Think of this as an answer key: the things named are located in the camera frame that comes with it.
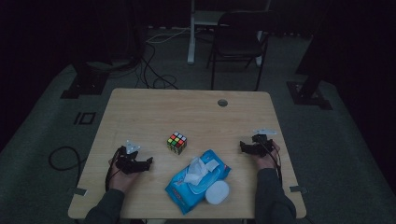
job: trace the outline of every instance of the blue wet wipes package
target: blue wet wipes package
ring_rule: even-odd
[[[224,162],[216,155],[216,153],[209,149],[206,151],[200,159],[207,164],[210,161],[215,160],[219,165],[208,172],[199,182],[198,185],[184,182],[184,178],[189,171],[187,166],[169,182],[169,185],[165,188],[171,199],[178,205],[183,215],[186,215],[192,210],[200,201],[205,197],[206,190],[216,181],[224,179],[230,173],[231,168],[224,164]]]

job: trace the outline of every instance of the stand base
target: stand base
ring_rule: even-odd
[[[78,76],[73,80],[69,90],[62,93],[61,99],[77,99],[80,95],[100,95],[106,85],[109,73],[95,75],[89,85],[81,86]]]
[[[332,110],[332,106],[328,100],[325,100],[319,90],[316,90],[310,98],[302,97],[300,89],[304,83],[286,82],[291,94],[291,98],[296,105],[318,105],[320,109]]]

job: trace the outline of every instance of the rubik's cube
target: rubik's cube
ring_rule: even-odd
[[[169,150],[180,155],[183,149],[187,146],[187,138],[183,136],[183,134],[175,132],[169,137],[167,145]]]

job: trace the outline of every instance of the white lid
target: white lid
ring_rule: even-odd
[[[227,198],[230,187],[222,180],[216,181],[205,193],[206,200],[212,204],[219,204]]]

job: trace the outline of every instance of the person's left hand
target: person's left hand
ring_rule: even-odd
[[[113,163],[113,167],[111,169],[111,179],[108,183],[109,189],[118,189],[123,193],[127,193],[131,188],[133,183],[136,181],[137,177],[140,173],[131,173],[126,175],[123,171],[120,171],[117,168],[116,163]]]

